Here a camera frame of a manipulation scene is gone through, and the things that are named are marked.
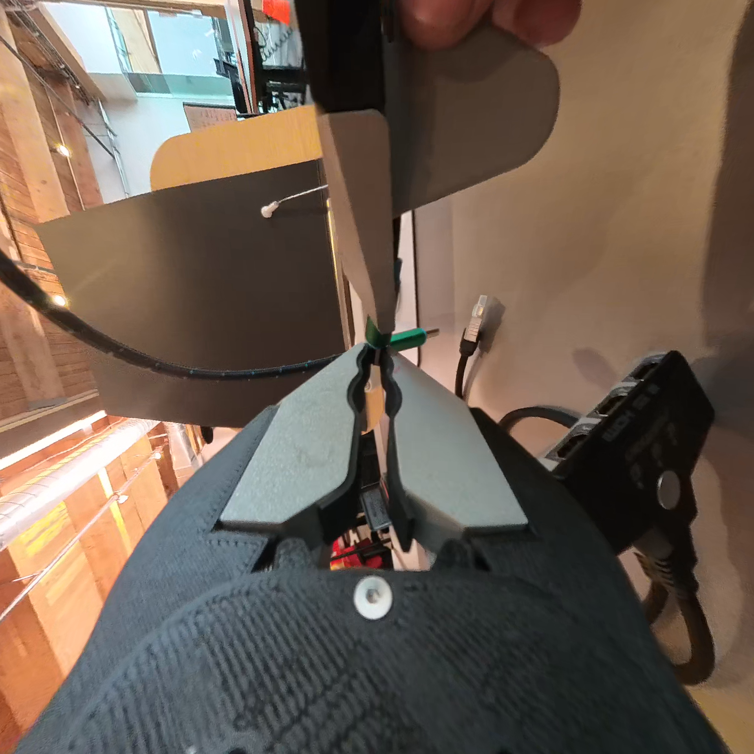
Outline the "person's right hand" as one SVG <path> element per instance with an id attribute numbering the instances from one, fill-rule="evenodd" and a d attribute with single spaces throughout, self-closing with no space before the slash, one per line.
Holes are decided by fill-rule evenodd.
<path id="1" fill-rule="evenodd" d="M 547 48 L 572 33 L 581 10 L 581 1 L 397 2 L 403 32 L 426 51 L 455 46 L 481 24 L 490 24 L 534 48 Z"/>

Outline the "silver ventilation duct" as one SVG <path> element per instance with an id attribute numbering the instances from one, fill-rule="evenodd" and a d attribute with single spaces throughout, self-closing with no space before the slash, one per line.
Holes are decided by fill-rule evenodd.
<path id="1" fill-rule="evenodd" d="M 67 458 L 33 477 L 1 500 L 1 548 L 47 515 L 98 475 L 118 456 L 146 437 L 158 421 L 128 419 L 90 439 Z"/>

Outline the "white board stand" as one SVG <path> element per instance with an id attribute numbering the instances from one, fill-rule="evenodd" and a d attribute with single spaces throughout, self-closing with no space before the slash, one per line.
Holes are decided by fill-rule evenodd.
<path id="1" fill-rule="evenodd" d="M 442 375 L 456 331 L 451 199 L 435 201 L 402 215 L 398 256 L 401 277 L 397 329 L 437 330 L 425 345 L 404 354 L 420 369 Z"/>

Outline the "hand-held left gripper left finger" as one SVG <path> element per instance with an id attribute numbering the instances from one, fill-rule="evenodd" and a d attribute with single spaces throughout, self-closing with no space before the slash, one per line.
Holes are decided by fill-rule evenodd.
<path id="1" fill-rule="evenodd" d="M 220 515 L 223 529 L 320 547 L 351 528 L 373 357 L 358 344 L 280 401 Z"/>

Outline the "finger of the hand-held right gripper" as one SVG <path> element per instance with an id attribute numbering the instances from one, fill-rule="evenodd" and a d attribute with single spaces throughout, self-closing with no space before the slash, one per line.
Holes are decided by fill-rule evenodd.
<path id="1" fill-rule="evenodd" d="M 319 109 L 317 131 L 345 276 L 377 332 L 389 335 L 397 289 L 388 122 L 374 109 Z"/>

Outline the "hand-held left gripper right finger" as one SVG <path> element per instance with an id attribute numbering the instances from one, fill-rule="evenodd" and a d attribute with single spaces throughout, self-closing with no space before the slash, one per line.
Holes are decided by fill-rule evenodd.
<path id="1" fill-rule="evenodd" d="M 449 540 L 523 532 L 529 521 L 470 408 L 400 353 L 381 360 L 393 530 L 438 553 Z"/>

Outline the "black hdmi adapter hub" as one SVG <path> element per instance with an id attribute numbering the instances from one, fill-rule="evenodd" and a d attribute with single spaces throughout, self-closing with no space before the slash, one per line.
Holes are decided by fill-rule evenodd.
<path id="1" fill-rule="evenodd" d="M 614 554 L 698 514 L 692 474 L 714 410 L 679 351 L 641 359 L 543 457 Z"/>

